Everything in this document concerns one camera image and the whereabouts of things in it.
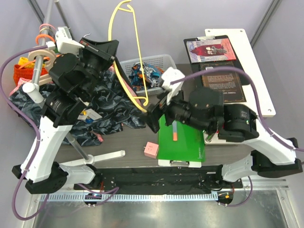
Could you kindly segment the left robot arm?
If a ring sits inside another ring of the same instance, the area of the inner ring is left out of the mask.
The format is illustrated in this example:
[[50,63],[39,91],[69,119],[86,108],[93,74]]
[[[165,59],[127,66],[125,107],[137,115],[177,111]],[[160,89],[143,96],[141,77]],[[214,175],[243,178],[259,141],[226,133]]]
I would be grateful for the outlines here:
[[82,38],[78,55],[72,53],[58,56],[49,70],[55,90],[46,98],[42,107],[39,146],[33,145],[27,162],[13,166],[13,174],[27,180],[26,189],[31,194],[51,194],[65,185],[83,184],[97,189],[103,176],[93,165],[83,162],[67,166],[54,161],[55,156],[85,103],[91,102],[100,73],[110,68],[115,60],[118,40],[96,42]]

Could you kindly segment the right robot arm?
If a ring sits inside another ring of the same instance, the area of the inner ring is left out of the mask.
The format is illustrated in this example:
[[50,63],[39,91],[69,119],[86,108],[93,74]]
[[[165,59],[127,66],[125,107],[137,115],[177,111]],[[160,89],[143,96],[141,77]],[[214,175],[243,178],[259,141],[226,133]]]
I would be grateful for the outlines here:
[[223,94],[207,87],[197,88],[184,101],[183,92],[178,92],[170,101],[169,92],[158,96],[143,115],[150,129],[157,133],[159,120],[165,117],[166,125],[180,122],[211,136],[253,148],[245,158],[217,167],[214,181],[224,188],[232,182],[258,175],[264,178],[281,178],[303,172],[303,165],[296,157],[298,148],[295,138],[284,139],[269,133],[257,114],[243,104],[224,104]]

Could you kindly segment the colourful patterned shorts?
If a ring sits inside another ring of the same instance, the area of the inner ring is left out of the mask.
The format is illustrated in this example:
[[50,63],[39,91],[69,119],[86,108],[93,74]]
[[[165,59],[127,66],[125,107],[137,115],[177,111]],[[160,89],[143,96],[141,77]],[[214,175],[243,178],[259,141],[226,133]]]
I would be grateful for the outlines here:
[[129,80],[134,91],[144,90],[144,82],[147,89],[158,87],[163,70],[159,67],[153,66],[148,63],[140,62],[131,67]]

